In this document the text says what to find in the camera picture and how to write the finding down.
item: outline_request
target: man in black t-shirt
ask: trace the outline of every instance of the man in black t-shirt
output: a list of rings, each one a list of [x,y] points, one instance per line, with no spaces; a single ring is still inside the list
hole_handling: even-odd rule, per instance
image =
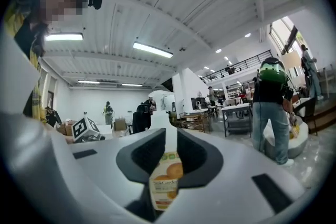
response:
[[[274,62],[279,64],[280,61],[272,58],[270,64]],[[279,70],[273,72],[277,72],[276,74],[280,74],[280,76],[285,76],[286,74],[282,74],[282,71]],[[253,97],[253,147],[258,151],[264,151],[263,132],[270,119],[275,138],[275,159],[281,166],[290,166],[294,163],[294,160],[288,158],[289,124],[286,112],[282,106],[284,104],[288,107],[288,112],[290,113],[289,121],[291,124],[294,124],[296,118],[292,114],[292,93],[288,89],[287,82],[283,84],[270,80],[261,81],[257,78]]]

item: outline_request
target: fluorescent light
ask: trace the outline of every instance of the fluorescent light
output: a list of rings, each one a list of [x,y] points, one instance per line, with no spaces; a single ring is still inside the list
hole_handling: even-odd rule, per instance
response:
[[[134,86],[134,87],[142,87],[140,84],[128,84],[128,83],[123,83],[123,86]]]
[[[58,41],[58,40],[83,40],[82,33],[58,33],[50,34],[46,36],[46,41]]]
[[[100,84],[99,81],[89,81],[89,80],[78,80],[79,83],[87,83],[87,84]]]
[[[144,44],[140,44],[140,43],[137,43],[137,42],[134,42],[133,48],[148,51],[148,52],[151,52],[153,54],[161,55],[161,56],[167,57],[167,58],[172,58],[173,57],[173,54],[171,52],[164,51],[164,50],[161,50],[161,49],[156,49],[154,47],[144,45]]]

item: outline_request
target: black chair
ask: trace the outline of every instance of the black chair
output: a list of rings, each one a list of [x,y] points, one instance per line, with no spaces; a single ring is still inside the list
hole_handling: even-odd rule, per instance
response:
[[[311,98],[308,101],[298,105],[296,108],[293,109],[293,112],[296,116],[299,116],[302,118],[304,122],[307,122],[308,120],[313,120],[314,121],[314,126],[315,126],[315,132],[317,136],[317,127],[316,127],[316,121],[314,119],[314,113],[315,113],[315,105],[316,105],[316,98]],[[299,111],[302,108],[306,108],[305,115],[301,116],[299,115]]]

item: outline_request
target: ceiling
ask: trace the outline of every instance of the ceiling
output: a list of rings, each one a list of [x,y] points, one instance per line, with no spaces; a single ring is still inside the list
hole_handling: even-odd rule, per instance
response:
[[[301,6],[301,0],[103,0],[99,10],[51,25],[52,33],[81,32],[84,41],[47,41],[44,61],[73,86],[92,79],[154,88]],[[174,56],[133,49],[136,40]]]

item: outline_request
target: railing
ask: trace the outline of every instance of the railing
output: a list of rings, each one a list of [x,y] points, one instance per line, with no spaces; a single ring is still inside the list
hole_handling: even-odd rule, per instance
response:
[[[238,72],[242,72],[245,69],[251,68],[251,67],[260,67],[261,63],[268,57],[272,57],[272,53],[271,50],[267,50],[261,54],[255,55],[251,58],[248,58],[244,61],[241,61],[239,63],[236,63],[234,65],[231,65],[230,68],[235,68],[235,73]],[[209,83],[211,81],[217,80],[217,79],[221,79],[224,78],[226,76],[230,76],[229,73],[225,70],[227,70],[228,68],[223,68],[220,71],[216,71],[212,74],[206,75],[204,77],[202,77],[202,81],[204,83]]]

